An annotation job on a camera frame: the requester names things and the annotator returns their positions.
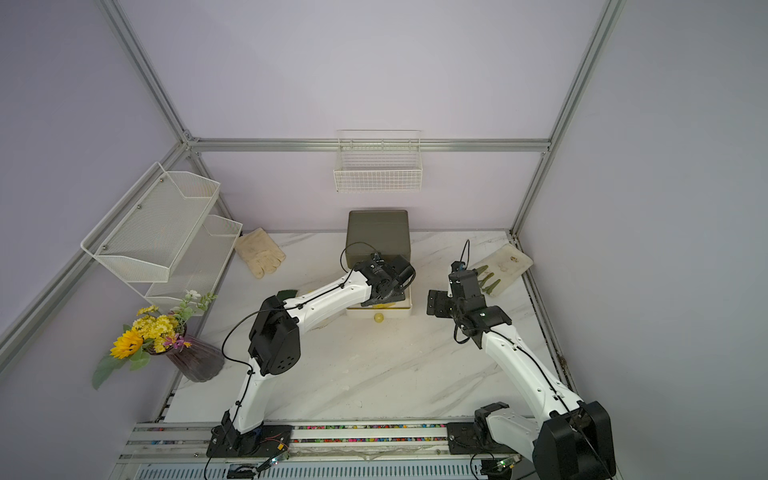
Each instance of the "purple glass vase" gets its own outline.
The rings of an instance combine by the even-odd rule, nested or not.
[[[191,346],[168,349],[165,355],[191,382],[206,382],[224,367],[221,350],[192,335],[184,335]]]

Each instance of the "white mesh shelf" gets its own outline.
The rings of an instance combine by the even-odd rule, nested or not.
[[[216,181],[163,170],[91,254],[126,283],[167,282],[218,196]]]
[[[418,192],[422,189],[422,155],[416,141],[339,141],[333,171],[336,190]]]
[[[178,306],[185,290],[201,295],[213,291],[242,228],[241,223],[208,215],[170,279],[153,283],[144,298],[167,312]]]

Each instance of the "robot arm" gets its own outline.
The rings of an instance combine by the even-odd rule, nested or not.
[[[616,473],[611,420],[598,402],[584,403],[531,352],[498,306],[487,306],[476,270],[454,262],[450,293],[430,290],[427,314],[454,320],[454,339],[475,342],[507,374],[534,418],[497,402],[475,411],[478,452],[500,443],[532,460],[539,478],[611,478]]]
[[[413,267],[402,256],[386,262],[374,253],[348,275],[312,293],[285,302],[276,296],[264,300],[249,334],[249,374],[240,387],[239,400],[222,419],[224,441],[241,455],[258,446],[259,427],[274,382],[301,357],[302,335],[348,306],[404,300],[414,276]]]

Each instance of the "white cloth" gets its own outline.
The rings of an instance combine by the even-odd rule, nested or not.
[[[478,280],[481,282],[485,280],[481,285],[482,292],[489,296],[499,296],[531,265],[533,265],[533,260],[528,255],[508,243],[477,262],[472,268],[479,269],[487,266],[485,271],[478,275]]]

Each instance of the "white marble surface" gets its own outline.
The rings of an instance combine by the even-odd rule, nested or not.
[[[278,271],[255,279],[239,257],[223,279],[201,338],[219,346],[232,326],[258,310],[278,290],[313,290],[342,275],[339,253],[344,233],[276,233],[272,238],[286,260]],[[301,359],[280,381],[266,409],[273,420],[443,419],[471,416],[475,409],[503,401],[530,413],[501,369],[473,342],[454,342],[453,322],[427,316],[430,289],[446,290],[450,264],[465,240],[472,242],[472,261],[507,242],[503,231],[413,232],[412,285],[409,318],[328,319],[301,339]],[[542,363],[554,371],[544,337],[522,280],[500,297],[501,306]],[[227,354],[247,359],[252,320],[227,342]],[[229,362],[214,379],[193,383],[183,379],[167,412],[166,422],[218,422],[232,406],[245,376],[245,366]]]

